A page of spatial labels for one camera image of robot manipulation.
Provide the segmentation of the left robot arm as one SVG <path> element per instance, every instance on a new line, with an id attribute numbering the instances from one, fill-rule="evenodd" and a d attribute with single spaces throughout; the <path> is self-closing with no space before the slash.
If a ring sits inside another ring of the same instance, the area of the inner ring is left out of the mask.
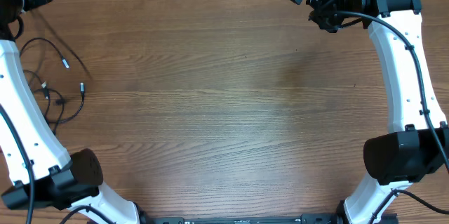
<path id="1" fill-rule="evenodd" d="M 94 152 L 74 154 L 60 144 L 39 109 L 22 68 L 9 25 L 21 13 L 52 0 L 1 0 L 1 150 L 12 186 L 1 198 L 11 210 L 25 210 L 27 223 L 35 209 L 69 210 L 95 223 L 147 223 L 136 203 L 119 196 L 104 181 Z"/>

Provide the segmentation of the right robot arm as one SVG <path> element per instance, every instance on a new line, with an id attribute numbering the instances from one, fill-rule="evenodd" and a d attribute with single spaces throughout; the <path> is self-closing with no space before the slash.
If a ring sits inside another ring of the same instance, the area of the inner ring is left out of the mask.
<path id="1" fill-rule="evenodd" d="M 335 213 L 304 213 L 301 223 L 396 223 L 388 206 L 448 165 L 448 122 L 436 99 L 422 44 L 421 0 L 289 0 L 335 33 L 361 23 L 382 68 L 388 132 L 363 147 L 366 174 Z"/>

